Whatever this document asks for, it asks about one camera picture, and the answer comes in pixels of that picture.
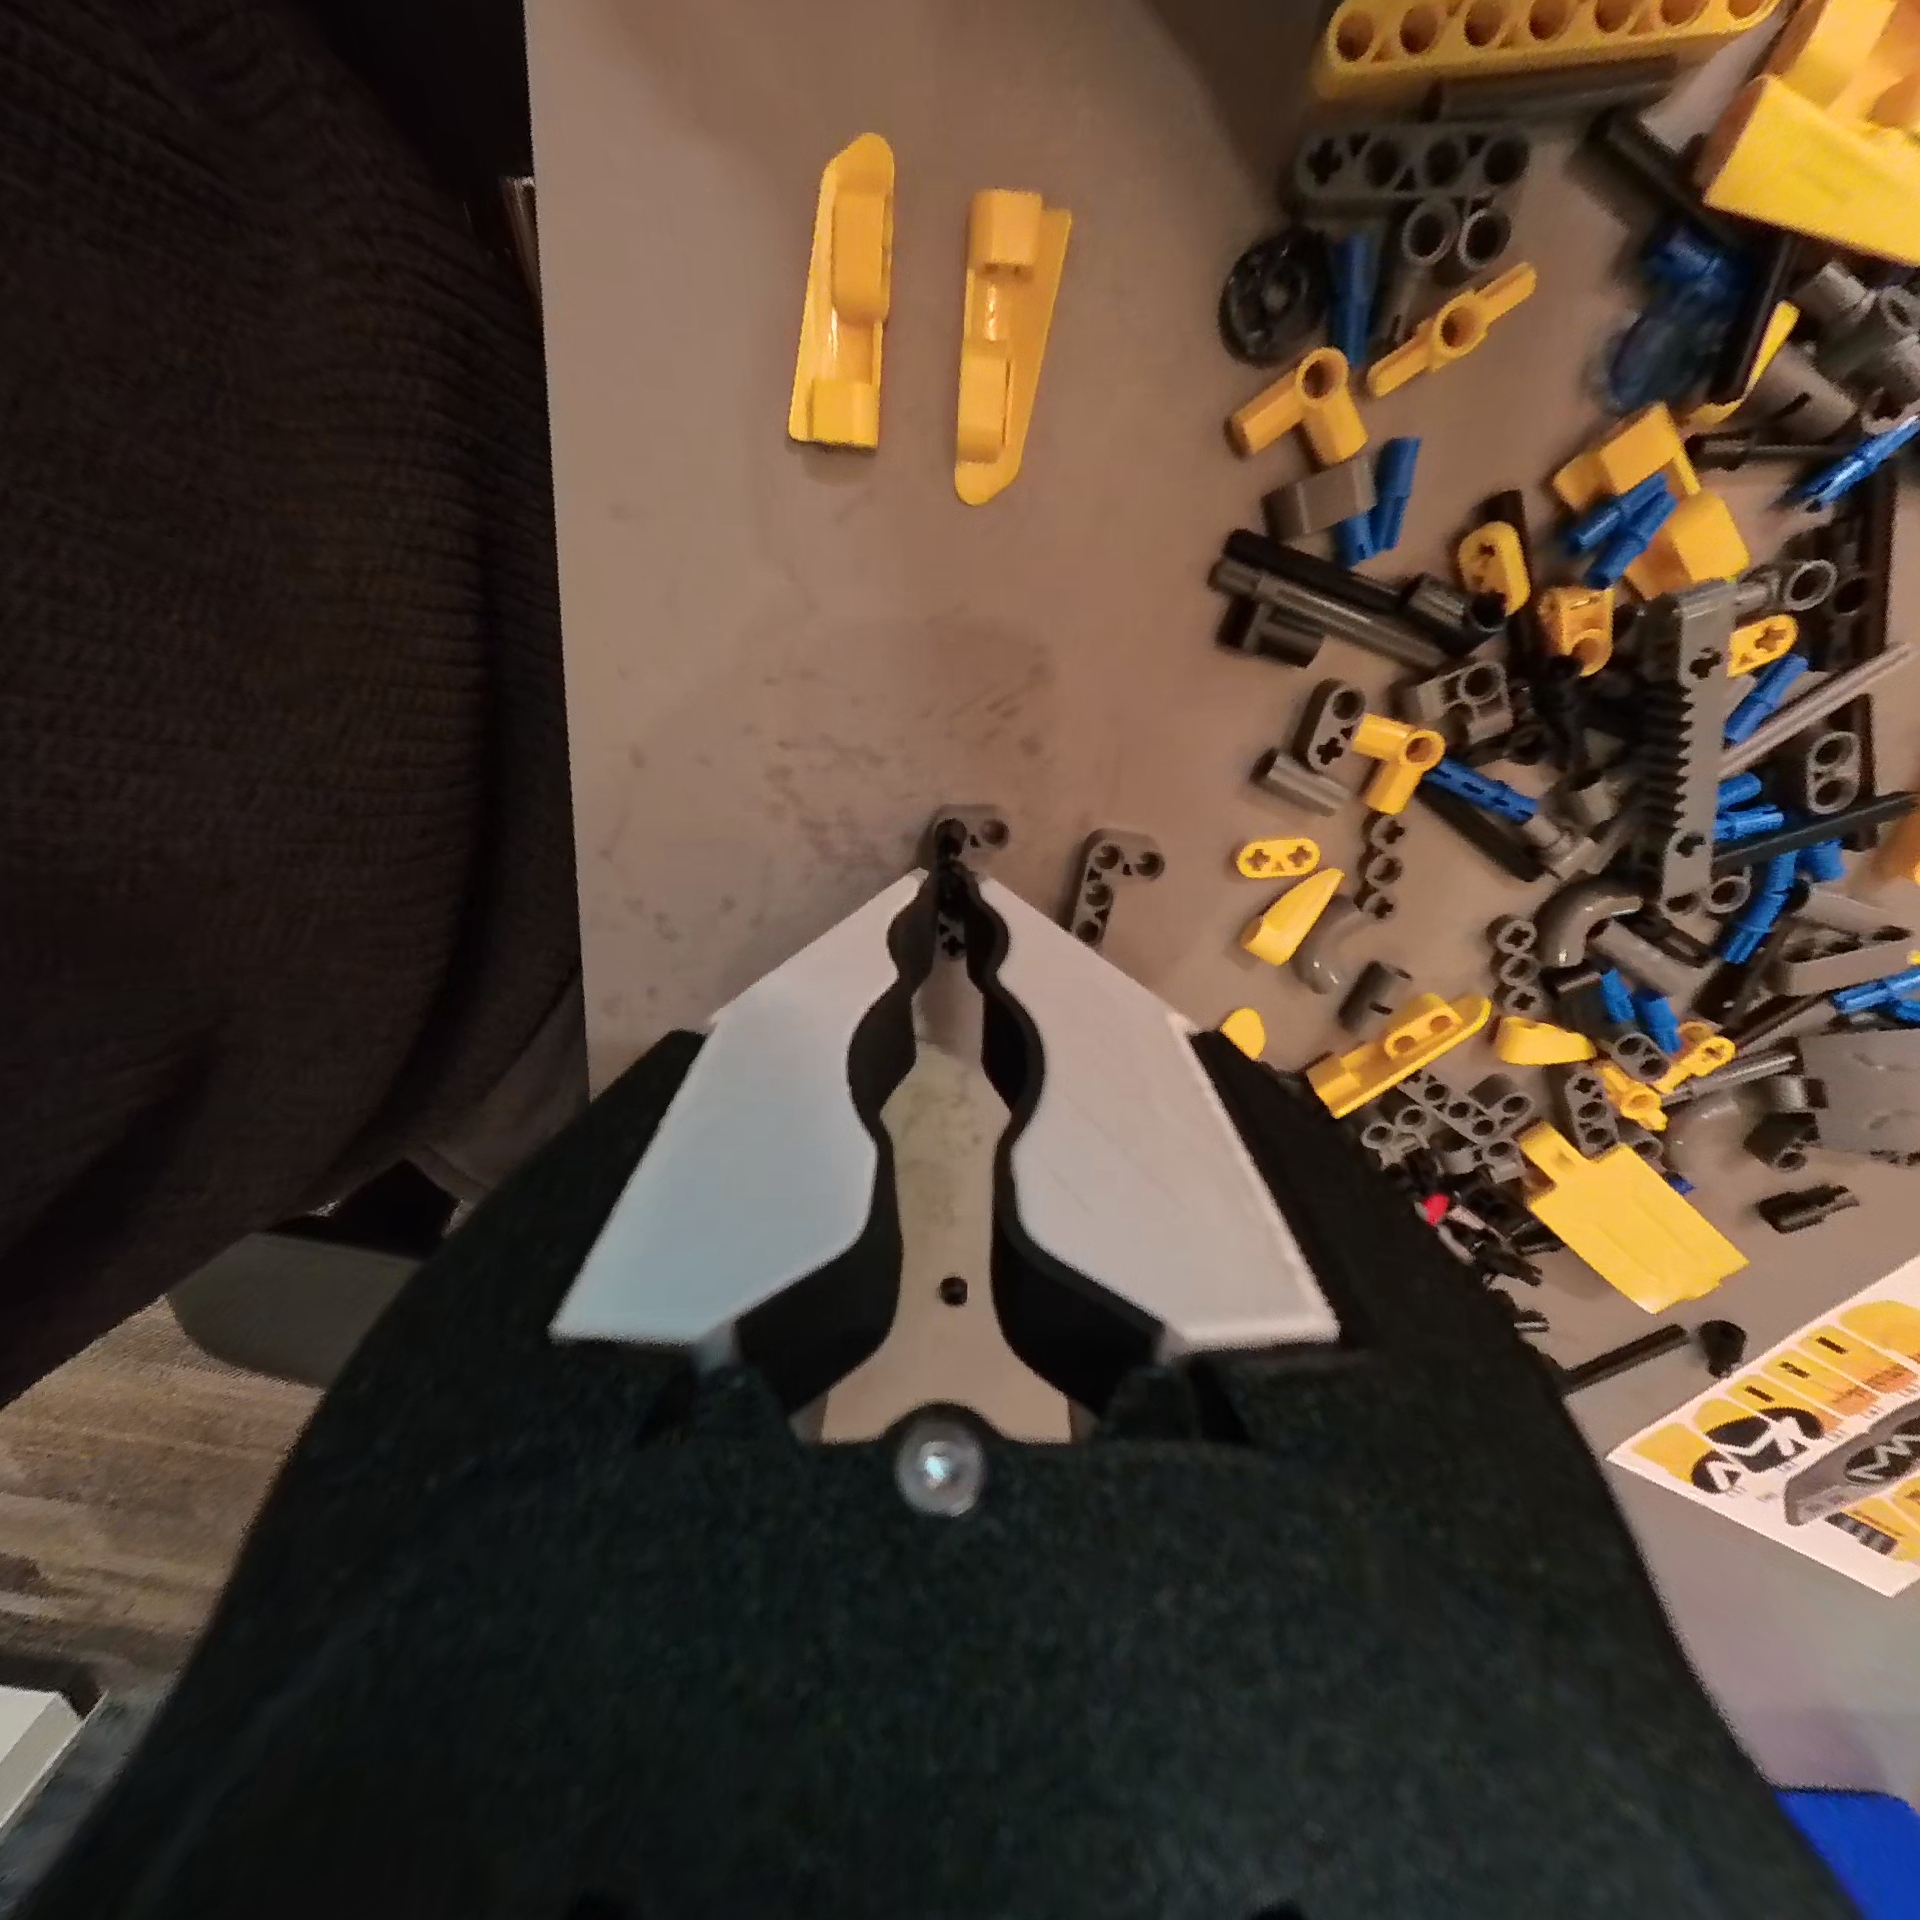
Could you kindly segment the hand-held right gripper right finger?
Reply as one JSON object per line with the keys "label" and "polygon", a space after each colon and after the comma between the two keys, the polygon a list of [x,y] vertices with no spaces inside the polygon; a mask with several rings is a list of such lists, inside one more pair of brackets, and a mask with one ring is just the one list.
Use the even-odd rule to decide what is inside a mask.
{"label": "hand-held right gripper right finger", "polygon": [[1104,1413],[1142,1368],[1331,1354],[1337,1309],[1194,1021],[997,880],[964,880],[964,955],[1006,1108],[992,1306],[1019,1362]]}

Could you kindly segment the pile of black red pins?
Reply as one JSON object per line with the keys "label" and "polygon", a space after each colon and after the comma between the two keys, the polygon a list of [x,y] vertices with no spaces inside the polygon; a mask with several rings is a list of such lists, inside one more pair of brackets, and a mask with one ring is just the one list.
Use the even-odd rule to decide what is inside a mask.
{"label": "pile of black red pins", "polygon": [[1542,1334],[1549,1318],[1539,1308],[1542,1272],[1520,1248],[1518,1212],[1485,1181],[1412,1186],[1412,1204],[1470,1277],[1504,1308],[1513,1327]]}

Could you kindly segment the dark grey bent beam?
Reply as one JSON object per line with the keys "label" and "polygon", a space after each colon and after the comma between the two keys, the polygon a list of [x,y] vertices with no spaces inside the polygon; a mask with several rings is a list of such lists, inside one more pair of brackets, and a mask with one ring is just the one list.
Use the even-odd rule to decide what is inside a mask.
{"label": "dark grey bent beam", "polygon": [[980,966],[997,954],[1003,923],[989,877],[1011,842],[1012,827],[997,807],[953,804],[936,811],[921,850],[932,887],[938,964]]}
{"label": "dark grey bent beam", "polygon": [[1099,950],[1109,939],[1113,909],[1129,887],[1153,882],[1166,871],[1166,858],[1153,832],[1097,827],[1081,845],[1066,928],[1086,948]]}

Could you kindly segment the pile of mixed brick parts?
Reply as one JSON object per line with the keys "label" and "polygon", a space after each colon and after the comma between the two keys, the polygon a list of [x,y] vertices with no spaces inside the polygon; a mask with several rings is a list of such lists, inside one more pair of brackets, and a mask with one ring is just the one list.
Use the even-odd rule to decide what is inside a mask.
{"label": "pile of mixed brick parts", "polygon": [[[1915,1163],[1915,784],[1883,786],[1876,694],[1915,490],[1915,5],[1332,5],[1283,228],[1216,323],[1280,374],[1228,420],[1305,470],[1226,536],[1218,645],[1324,678],[1252,767],[1349,869],[1257,836],[1252,964],[1361,1040],[1307,1068],[1480,1277],[1566,1250],[1645,1311],[1742,1253],[1689,1202],[1680,1131],[1742,1087],[1744,1152]],[[1541,287],[1512,259],[1545,140],[1649,226],[1605,348],[1605,422],[1488,494],[1452,574],[1386,582],[1421,443],[1365,400],[1485,348]]]}

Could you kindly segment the person's grey trousers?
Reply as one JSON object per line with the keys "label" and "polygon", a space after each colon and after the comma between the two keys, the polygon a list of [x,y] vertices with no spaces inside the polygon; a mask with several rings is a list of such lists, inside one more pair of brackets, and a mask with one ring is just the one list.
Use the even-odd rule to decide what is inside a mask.
{"label": "person's grey trousers", "polygon": [[568,980],[491,1086],[432,1118],[342,1191],[282,1221],[299,1238],[427,1256],[587,1102],[585,980]]}

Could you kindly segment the yellow ribbed panel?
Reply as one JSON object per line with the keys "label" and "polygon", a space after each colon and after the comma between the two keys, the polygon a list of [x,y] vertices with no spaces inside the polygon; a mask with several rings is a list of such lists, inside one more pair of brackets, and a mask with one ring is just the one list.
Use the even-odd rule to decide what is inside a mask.
{"label": "yellow ribbed panel", "polygon": [[1548,1122],[1520,1136],[1526,1212],[1644,1311],[1701,1301],[1749,1266],[1629,1146],[1582,1157]]}

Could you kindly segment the black axle rod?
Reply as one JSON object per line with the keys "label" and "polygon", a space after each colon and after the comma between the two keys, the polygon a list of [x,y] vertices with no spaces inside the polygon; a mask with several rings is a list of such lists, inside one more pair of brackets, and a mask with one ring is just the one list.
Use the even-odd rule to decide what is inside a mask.
{"label": "black axle rod", "polygon": [[1680,1354],[1689,1344],[1692,1330],[1686,1326],[1657,1326],[1580,1362],[1553,1360],[1549,1371],[1556,1395],[1568,1400],[1580,1392],[1632,1373],[1642,1364]]}

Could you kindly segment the grey gear rack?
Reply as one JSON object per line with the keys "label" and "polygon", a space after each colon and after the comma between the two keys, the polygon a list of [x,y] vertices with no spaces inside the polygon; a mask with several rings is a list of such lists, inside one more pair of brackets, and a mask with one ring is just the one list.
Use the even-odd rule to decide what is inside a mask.
{"label": "grey gear rack", "polygon": [[1712,880],[1712,822],[1739,588],[1662,595],[1638,637],[1632,872],[1649,904],[1686,912]]}

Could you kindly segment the yellow grey sticker sheet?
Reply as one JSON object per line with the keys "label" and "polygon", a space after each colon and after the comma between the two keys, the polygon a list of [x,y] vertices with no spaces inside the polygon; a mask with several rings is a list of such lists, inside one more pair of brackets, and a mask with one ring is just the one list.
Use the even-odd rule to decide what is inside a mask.
{"label": "yellow grey sticker sheet", "polygon": [[1917,1579],[1917,1261],[1626,1438],[1606,1463],[1883,1597]]}

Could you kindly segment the dark grey curved panel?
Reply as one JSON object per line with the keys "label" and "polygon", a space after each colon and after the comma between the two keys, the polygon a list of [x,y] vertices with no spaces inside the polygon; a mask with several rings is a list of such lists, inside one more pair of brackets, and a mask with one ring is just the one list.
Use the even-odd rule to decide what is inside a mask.
{"label": "dark grey curved panel", "polygon": [[1816,1139],[1836,1154],[1915,1163],[1917,1029],[1849,1029],[1797,1042]]}

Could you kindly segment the yellow curved panel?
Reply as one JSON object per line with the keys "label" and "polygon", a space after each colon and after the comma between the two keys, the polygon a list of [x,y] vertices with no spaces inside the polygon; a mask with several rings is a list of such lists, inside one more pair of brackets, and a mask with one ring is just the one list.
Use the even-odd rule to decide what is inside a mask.
{"label": "yellow curved panel", "polygon": [[894,293],[897,155],[858,135],[824,170],[814,212],[786,435],[874,450],[880,440],[882,328]]}
{"label": "yellow curved panel", "polygon": [[972,199],[952,468],[970,508],[1019,475],[1070,234],[1070,210],[1038,189],[986,188]]}

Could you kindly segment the black pulley wheel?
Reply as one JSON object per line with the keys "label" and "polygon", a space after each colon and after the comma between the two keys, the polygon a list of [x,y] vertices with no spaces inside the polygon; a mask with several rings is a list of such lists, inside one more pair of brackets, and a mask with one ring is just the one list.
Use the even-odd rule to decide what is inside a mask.
{"label": "black pulley wheel", "polygon": [[1220,342],[1249,368],[1275,368],[1321,328],[1329,302],[1325,236],[1299,223],[1274,231],[1242,252],[1222,278]]}

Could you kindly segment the clear blue round dish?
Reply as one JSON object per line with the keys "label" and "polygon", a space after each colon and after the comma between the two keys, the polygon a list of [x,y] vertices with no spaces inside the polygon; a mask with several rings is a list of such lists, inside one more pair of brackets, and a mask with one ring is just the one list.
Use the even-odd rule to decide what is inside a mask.
{"label": "clear blue round dish", "polygon": [[1720,342],[1716,302],[1676,293],[1656,298],[1606,344],[1601,390],[1616,415],[1684,398],[1712,372]]}

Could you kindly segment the large yellow brick panel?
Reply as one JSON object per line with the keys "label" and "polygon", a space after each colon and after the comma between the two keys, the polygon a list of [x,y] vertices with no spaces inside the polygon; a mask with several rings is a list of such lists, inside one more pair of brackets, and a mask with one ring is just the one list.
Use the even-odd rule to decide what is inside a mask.
{"label": "large yellow brick panel", "polygon": [[1917,5],[1802,5],[1694,181],[1708,208],[1914,267]]}

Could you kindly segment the white pedestal cabinet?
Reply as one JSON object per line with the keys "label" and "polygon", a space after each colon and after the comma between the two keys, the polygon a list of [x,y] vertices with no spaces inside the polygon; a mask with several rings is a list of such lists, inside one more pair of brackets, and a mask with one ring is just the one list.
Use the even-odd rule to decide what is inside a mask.
{"label": "white pedestal cabinet", "polygon": [[98,1709],[89,1675],[29,1671],[2,1683],[2,1832],[24,1818]]}

